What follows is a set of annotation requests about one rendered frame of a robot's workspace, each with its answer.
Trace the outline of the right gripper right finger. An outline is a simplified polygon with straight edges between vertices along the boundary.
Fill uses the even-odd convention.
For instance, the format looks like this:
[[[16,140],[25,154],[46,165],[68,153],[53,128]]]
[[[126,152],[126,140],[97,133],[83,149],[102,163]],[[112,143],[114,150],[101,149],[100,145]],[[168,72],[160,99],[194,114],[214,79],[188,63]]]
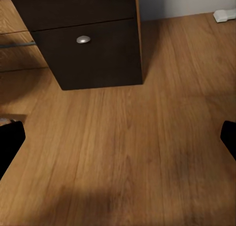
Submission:
[[[236,160],[236,123],[224,121],[220,138]]]

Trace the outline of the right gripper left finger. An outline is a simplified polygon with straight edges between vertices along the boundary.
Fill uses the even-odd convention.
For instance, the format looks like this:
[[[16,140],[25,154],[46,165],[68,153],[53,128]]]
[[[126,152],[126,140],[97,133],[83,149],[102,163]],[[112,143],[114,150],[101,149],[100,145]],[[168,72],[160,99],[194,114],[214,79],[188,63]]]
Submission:
[[[25,129],[21,121],[0,126],[0,180],[25,139]]]

